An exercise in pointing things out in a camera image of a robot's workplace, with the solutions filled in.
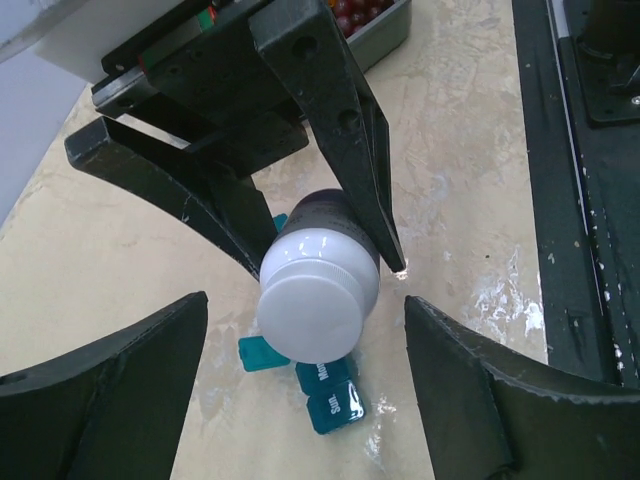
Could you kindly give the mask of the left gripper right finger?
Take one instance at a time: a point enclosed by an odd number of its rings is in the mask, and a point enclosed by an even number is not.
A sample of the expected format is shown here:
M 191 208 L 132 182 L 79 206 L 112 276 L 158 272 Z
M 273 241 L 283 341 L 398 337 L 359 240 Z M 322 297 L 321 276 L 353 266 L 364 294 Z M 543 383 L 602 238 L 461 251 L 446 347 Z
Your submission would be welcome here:
M 637 390 L 540 363 L 418 296 L 404 311 L 436 478 L 638 478 Z

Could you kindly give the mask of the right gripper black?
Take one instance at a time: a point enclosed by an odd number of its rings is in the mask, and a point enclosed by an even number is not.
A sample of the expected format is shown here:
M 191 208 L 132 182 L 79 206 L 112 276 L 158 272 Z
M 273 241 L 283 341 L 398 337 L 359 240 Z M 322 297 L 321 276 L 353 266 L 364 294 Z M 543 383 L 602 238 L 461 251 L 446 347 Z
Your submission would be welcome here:
M 95 109 L 255 173 L 308 146 L 300 108 L 381 257 L 405 269 L 389 125 L 333 13 L 324 1 L 266 5 L 179 2 L 102 58 Z M 65 139 L 70 165 L 176 218 L 257 278 L 276 228 L 252 181 L 107 117 Z

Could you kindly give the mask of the teal weekly pill organizer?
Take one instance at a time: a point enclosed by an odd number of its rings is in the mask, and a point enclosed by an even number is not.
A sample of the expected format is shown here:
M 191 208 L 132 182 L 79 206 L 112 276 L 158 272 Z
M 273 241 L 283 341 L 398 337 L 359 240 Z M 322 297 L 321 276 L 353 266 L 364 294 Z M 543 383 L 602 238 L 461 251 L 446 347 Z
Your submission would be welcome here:
M 333 362 L 306 364 L 276 352 L 261 331 L 259 336 L 243 338 L 239 342 L 240 357 L 247 371 L 271 369 L 289 362 L 295 364 L 299 385 L 308 398 L 307 409 L 313 428 L 319 434 L 332 432 L 365 415 L 362 398 L 354 383 L 351 352 Z

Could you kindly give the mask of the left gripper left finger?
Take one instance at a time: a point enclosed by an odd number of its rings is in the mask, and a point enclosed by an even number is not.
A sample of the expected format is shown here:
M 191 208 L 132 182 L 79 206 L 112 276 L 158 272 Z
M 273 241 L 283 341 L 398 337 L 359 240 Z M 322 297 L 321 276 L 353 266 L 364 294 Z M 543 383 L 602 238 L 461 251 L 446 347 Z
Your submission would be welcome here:
M 1 378 L 4 479 L 168 479 L 208 324 L 194 292 Z

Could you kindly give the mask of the white vitamin pill bottle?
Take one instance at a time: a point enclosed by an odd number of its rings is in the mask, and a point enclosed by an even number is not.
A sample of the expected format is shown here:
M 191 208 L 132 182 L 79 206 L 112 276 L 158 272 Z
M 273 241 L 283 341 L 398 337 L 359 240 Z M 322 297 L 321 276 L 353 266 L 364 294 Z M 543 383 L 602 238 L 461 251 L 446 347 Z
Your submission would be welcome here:
M 328 363 L 357 345 L 380 285 L 380 254 L 346 194 L 303 198 L 265 254 L 259 272 L 258 327 L 279 354 Z

